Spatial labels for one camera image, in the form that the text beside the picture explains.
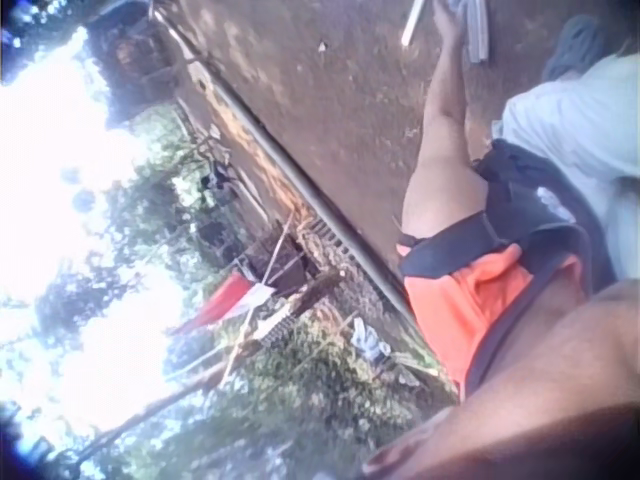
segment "dirt road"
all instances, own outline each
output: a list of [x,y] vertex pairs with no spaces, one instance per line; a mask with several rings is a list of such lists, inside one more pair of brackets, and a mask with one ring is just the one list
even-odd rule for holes
[[[488,0],[492,55],[466,66],[472,154],[505,101],[534,86],[564,22],[613,26],[607,0]],[[439,53],[427,6],[400,46],[411,0],[175,0],[167,13],[392,267],[401,203]]]

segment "red and white flag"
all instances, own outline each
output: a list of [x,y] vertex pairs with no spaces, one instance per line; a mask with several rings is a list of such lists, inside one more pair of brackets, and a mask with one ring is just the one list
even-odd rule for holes
[[264,304],[274,292],[274,288],[251,282],[241,273],[233,272],[209,298],[198,315],[177,327],[171,334],[190,333],[205,325],[242,315]]

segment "bright sky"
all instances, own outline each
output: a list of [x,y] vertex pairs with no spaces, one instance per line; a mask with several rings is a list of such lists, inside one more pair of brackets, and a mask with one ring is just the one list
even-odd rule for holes
[[[91,246],[71,203],[77,187],[60,180],[60,169],[79,167],[83,186],[100,191],[130,178],[132,162],[146,152],[127,132],[105,130],[105,105],[92,99],[86,72],[72,59],[85,36],[80,31],[13,85],[0,87],[0,290],[27,302],[44,291],[61,259],[80,260]],[[113,428],[167,393],[163,332],[179,321],[182,291],[167,272],[147,269],[144,291],[113,305],[107,318],[85,329],[84,350],[66,358],[61,381],[51,377],[44,351],[34,343],[24,384],[3,378],[3,393],[22,399],[25,409],[48,408],[47,397],[54,393],[60,403],[51,410],[79,433],[88,425]],[[0,315],[0,341],[35,321],[31,310],[19,315]],[[56,442],[55,425],[35,427]]]

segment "orange shorts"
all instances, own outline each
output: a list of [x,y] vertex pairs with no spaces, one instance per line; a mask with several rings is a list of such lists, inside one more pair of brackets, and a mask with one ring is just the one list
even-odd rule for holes
[[[410,249],[398,247],[402,255]],[[451,275],[437,279],[406,277],[405,288],[418,328],[449,376],[464,387],[473,355],[491,325],[529,285],[533,276],[519,259],[517,244],[484,255]],[[564,267],[580,262],[570,256]]]

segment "black strap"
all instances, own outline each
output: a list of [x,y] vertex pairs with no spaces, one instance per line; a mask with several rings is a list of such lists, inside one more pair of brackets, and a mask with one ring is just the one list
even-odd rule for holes
[[441,278],[513,243],[526,250],[531,236],[545,230],[581,235],[580,227],[560,219],[535,192],[492,182],[485,211],[420,241],[405,256],[400,271],[406,277]]
[[491,368],[509,333],[513,331],[531,303],[549,285],[553,275],[568,257],[569,253],[566,251],[558,251],[553,257],[548,257],[544,267],[533,276],[531,283],[520,292],[520,295],[507,307],[482,338],[480,345],[478,345],[476,352],[473,354],[473,359],[467,372],[465,380],[465,395],[467,397],[473,394],[485,381],[489,368]]
[[616,281],[602,225],[584,195],[551,161],[503,140],[493,142],[492,150],[477,165],[476,171],[488,181],[509,182],[531,190],[545,187],[576,218],[589,239],[593,291],[599,292]]

